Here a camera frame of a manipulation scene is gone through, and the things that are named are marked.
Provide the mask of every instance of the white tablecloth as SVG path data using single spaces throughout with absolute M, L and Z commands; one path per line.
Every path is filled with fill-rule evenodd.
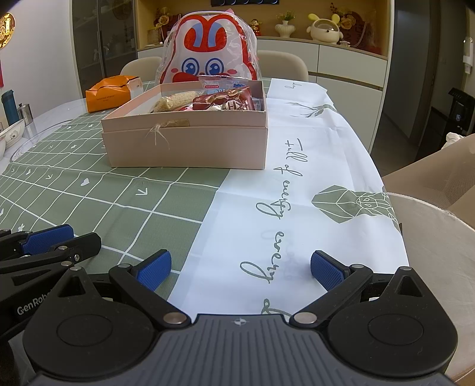
M 378 171 L 326 90 L 273 79 L 267 106 L 265 170 L 229 172 L 169 297 L 192 318 L 295 313 L 325 293 L 315 250 L 379 273 L 408 265 Z

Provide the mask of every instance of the corn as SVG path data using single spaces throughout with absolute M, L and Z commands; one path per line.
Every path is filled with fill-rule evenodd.
M 176 110 L 177 108 L 189 105 L 199 95 L 197 91 L 185 91 L 170 96 L 163 96 L 153 106 L 153 112 L 163 113 Z

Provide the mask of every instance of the metal cup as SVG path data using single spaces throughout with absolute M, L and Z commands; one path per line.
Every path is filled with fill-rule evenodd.
M 29 103 L 25 105 L 20 103 L 17 110 L 20 119 L 25 119 L 25 126 L 28 126 L 31 122 L 33 122 L 33 115 L 31 113 Z

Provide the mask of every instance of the vase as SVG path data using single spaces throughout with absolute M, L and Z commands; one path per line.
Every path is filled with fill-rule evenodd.
M 279 33 L 281 38 L 289 38 L 295 32 L 295 26 L 289 24 L 288 20 L 282 20 L 282 24 L 277 24 L 275 30 Z

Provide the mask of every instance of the cardboard box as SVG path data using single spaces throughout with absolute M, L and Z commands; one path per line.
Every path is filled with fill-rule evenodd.
M 122 106 L 140 94 L 143 94 L 143 83 L 139 77 L 117 75 L 102 79 L 86 90 L 87 112 Z
M 159 97 L 202 89 L 200 82 L 162 84 L 132 99 L 102 120 L 111 166 L 264 169 L 265 92 L 261 81 L 249 86 L 264 99 L 264 111 L 150 113 Z

